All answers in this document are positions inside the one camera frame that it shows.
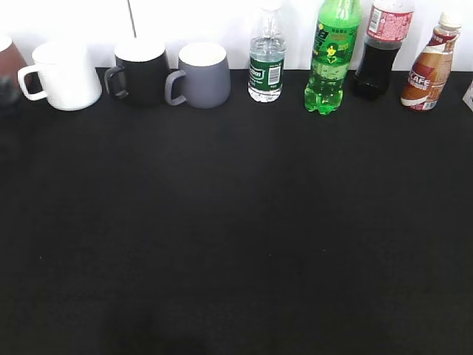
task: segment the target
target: brown mug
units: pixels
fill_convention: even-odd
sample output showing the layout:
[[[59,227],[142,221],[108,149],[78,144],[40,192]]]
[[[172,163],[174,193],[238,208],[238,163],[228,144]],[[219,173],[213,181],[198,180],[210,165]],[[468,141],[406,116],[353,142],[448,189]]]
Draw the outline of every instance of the brown mug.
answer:
[[[18,87],[18,71],[26,65],[11,37],[0,34],[0,77],[10,78]]]

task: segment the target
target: white background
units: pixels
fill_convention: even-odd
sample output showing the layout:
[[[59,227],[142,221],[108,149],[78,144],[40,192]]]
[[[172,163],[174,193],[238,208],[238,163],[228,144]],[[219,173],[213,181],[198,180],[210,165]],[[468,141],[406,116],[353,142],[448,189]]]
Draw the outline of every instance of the white background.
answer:
[[[248,65],[255,0],[131,0],[138,36],[166,43],[172,67],[185,44],[216,41],[228,51],[232,69]],[[281,9],[287,37],[286,69],[308,69],[316,19],[323,0],[285,0]],[[409,36],[399,52],[395,70],[408,70],[430,39],[444,9],[459,8],[463,29],[455,51],[454,70],[473,70],[472,0],[416,0]],[[360,27],[352,68],[362,55],[371,0],[361,0]],[[0,30],[9,34],[28,63],[39,44],[55,38],[80,38],[96,67],[114,65],[113,47],[132,36],[126,0],[0,0]]]

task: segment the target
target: black mug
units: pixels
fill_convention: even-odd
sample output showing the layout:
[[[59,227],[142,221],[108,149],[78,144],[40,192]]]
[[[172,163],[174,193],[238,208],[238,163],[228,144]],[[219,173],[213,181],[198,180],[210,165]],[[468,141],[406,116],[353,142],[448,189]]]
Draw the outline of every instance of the black mug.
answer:
[[[164,101],[169,63],[162,42],[127,39],[115,47],[115,60],[117,66],[105,72],[106,91],[110,96],[138,106],[154,106]],[[121,72],[124,82],[115,81],[114,77]]]

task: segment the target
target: white mug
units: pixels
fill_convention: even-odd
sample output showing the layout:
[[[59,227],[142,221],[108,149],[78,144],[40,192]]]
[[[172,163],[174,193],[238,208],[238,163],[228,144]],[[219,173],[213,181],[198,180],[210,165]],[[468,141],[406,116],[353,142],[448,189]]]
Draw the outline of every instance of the white mug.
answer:
[[[87,48],[66,42],[47,42],[32,54],[34,65],[18,71],[18,83],[32,101],[46,98],[50,105],[63,111],[85,109],[102,94],[102,86],[89,59]],[[24,77],[38,72],[43,91],[30,94]]]

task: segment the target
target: bottle cap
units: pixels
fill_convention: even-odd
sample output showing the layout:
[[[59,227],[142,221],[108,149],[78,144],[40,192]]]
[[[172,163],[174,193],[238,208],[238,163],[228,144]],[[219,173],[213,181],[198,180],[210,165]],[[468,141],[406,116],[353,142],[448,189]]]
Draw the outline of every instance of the bottle cap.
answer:
[[[266,11],[276,11],[282,7],[282,0],[261,0],[259,6]]]
[[[439,24],[442,24],[446,27],[451,28],[460,28],[461,27],[461,14],[453,11],[443,12],[440,16]]]

